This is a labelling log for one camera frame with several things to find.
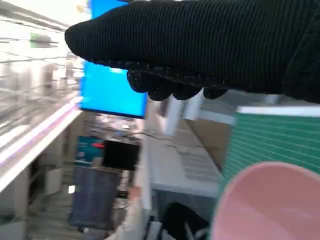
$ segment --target television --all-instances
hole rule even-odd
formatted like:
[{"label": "television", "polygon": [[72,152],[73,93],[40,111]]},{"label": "television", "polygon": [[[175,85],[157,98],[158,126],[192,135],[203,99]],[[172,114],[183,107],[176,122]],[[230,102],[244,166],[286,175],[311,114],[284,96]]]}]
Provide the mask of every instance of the television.
[{"label": "television", "polygon": [[104,141],[102,165],[106,168],[134,171],[139,159],[140,145]]},{"label": "television", "polygon": [[[96,18],[126,4],[120,0],[91,0],[89,7],[92,18]],[[80,108],[84,111],[136,119],[143,119],[146,114],[147,94],[131,89],[123,69],[85,62],[81,96]]]}]

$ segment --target pink bowl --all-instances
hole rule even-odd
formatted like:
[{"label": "pink bowl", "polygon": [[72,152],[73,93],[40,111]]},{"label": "pink bowl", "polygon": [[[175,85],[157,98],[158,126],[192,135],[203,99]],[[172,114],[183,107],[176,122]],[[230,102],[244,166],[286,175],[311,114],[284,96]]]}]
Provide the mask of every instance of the pink bowl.
[{"label": "pink bowl", "polygon": [[320,175],[283,162],[240,172],[215,212],[212,240],[320,240]]}]

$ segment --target white pillar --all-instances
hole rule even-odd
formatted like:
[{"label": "white pillar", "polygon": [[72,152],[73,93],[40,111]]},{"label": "white pillar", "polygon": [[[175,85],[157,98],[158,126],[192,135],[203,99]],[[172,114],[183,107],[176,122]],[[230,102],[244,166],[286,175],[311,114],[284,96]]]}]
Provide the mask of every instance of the white pillar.
[{"label": "white pillar", "polygon": [[187,101],[183,117],[188,120],[197,120],[203,101],[204,90],[202,89],[197,95]]},{"label": "white pillar", "polygon": [[29,169],[26,168],[0,193],[0,217],[15,219],[0,224],[0,239],[26,238],[28,193]]},{"label": "white pillar", "polygon": [[177,125],[181,117],[181,111],[184,101],[177,100],[173,96],[170,97],[170,102],[166,112],[166,119],[163,128],[163,134],[172,136],[176,132]]},{"label": "white pillar", "polygon": [[63,131],[52,143],[43,151],[41,156],[42,165],[52,165],[62,168],[64,165],[64,147],[66,141],[66,131]]},{"label": "white pillar", "polygon": [[67,129],[67,157],[70,160],[76,158],[78,136],[81,136],[86,132],[86,116],[87,112],[81,112],[80,115],[69,125]]}]

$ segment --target blue screen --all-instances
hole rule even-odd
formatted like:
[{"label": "blue screen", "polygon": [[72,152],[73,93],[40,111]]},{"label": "blue screen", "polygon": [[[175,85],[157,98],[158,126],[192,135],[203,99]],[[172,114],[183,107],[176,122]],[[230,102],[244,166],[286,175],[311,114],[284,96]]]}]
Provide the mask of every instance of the blue screen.
[{"label": "blue screen", "polygon": [[[95,18],[125,4],[118,0],[91,0],[89,5]],[[147,94],[131,89],[126,70],[86,62],[81,95],[80,106],[84,110],[135,118],[145,115]]]}]

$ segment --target gloved hand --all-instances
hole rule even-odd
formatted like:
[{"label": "gloved hand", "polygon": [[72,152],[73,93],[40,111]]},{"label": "gloved hand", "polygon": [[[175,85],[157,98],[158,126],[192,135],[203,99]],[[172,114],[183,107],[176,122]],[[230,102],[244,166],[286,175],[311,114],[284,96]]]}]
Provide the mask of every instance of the gloved hand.
[{"label": "gloved hand", "polygon": [[136,90],[155,100],[205,88],[320,103],[319,32],[320,0],[152,0],[78,23],[65,40],[87,61],[150,79]]}]

